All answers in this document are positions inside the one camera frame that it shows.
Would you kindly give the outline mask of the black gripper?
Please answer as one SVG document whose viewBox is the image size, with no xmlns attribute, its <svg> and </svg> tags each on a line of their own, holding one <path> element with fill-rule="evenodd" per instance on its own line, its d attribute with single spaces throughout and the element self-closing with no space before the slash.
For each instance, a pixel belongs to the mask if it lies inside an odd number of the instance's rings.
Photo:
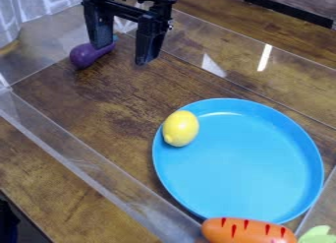
<svg viewBox="0 0 336 243">
<path fill-rule="evenodd" d="M 83 19 L 90 44 L 101 49 L 113 43 L 113 18 L 137 22 L 134 64 L 141 66 L 157 58 L 166 31 L 170 29 L 171 7 L 177 0 L 82 0 Z"/>
</svg>

